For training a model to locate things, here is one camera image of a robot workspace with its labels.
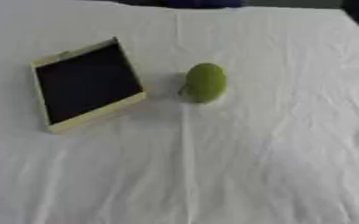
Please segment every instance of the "small chalkboard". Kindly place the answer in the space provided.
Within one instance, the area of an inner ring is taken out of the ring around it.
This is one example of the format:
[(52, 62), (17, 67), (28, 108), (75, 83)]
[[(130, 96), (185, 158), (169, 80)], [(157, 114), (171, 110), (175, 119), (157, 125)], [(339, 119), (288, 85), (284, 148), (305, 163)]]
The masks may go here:
[(114, 38), (32, 63), (49, 130), (60, 132), (145, 98)]

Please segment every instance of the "green ball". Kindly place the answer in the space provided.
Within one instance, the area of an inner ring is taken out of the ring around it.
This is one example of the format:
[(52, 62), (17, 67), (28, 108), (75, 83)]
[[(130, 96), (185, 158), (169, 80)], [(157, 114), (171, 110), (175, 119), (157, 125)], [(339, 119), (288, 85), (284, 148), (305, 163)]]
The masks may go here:
[(226, 74), (220, 66), (202, 63), (188, 73), (184, 91), (195, 102), (211, 102), (226, 90)]

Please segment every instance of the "ball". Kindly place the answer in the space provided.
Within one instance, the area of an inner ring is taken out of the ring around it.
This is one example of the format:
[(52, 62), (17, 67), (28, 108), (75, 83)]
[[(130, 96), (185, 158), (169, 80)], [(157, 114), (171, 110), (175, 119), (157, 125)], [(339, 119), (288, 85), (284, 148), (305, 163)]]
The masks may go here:
[(183, 91), (194, 102), (212, 102), (225, 92), (226, 82), (226, 74), (220, 66), (202, 63), (187, 73)]

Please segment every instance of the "white sheet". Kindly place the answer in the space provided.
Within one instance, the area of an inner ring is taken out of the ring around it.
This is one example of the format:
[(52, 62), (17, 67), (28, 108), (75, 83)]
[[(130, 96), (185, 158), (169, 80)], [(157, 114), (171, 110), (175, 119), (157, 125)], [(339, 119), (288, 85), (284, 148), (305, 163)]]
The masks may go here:
[[(61, 136), (27, 64), (117, 36), (150, 92)], [(229, 91), (176, 97), (199, 62)], [(359, 28), (338, 10), (0, 0), (0, 224), (359, 223)]]

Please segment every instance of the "blue object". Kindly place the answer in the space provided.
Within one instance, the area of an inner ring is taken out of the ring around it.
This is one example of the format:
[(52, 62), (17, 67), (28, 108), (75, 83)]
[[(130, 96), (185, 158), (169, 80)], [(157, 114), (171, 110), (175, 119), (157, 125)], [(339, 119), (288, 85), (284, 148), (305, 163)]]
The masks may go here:
[(168, 6), (184, 9), (219, 9), (242, 6), (242, 0), (168, 0)]

